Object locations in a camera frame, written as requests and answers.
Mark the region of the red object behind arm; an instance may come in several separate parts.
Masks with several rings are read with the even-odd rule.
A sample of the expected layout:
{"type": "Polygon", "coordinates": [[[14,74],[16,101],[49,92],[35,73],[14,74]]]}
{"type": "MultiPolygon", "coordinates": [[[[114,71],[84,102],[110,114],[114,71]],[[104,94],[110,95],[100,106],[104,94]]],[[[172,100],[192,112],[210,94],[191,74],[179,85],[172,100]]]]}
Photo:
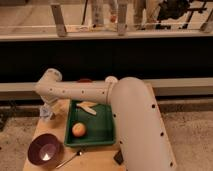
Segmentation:
{"type": "Polygon", "coordinates": [[[88,83],[88,82],[92,82],[92,80],[88,79],[88,78],[82,78],[82,79],[79,79],[77,82],[79,82],[79,83],[88,83]]]}

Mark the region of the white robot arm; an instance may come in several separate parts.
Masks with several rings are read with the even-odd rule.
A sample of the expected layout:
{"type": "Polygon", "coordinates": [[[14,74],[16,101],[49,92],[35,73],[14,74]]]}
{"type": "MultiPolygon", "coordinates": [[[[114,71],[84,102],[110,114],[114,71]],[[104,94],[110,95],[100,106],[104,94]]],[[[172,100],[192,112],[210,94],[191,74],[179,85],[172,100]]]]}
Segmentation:
{"type": "Polygon", "coordinates": [[[59,99],[110,105],[127,171],[176,171],[156,99],[144,81],[109,76],[103,81],[64,82],[62,74],[50,68],[36,83],[35,92],[48,105],[59,99]]]}

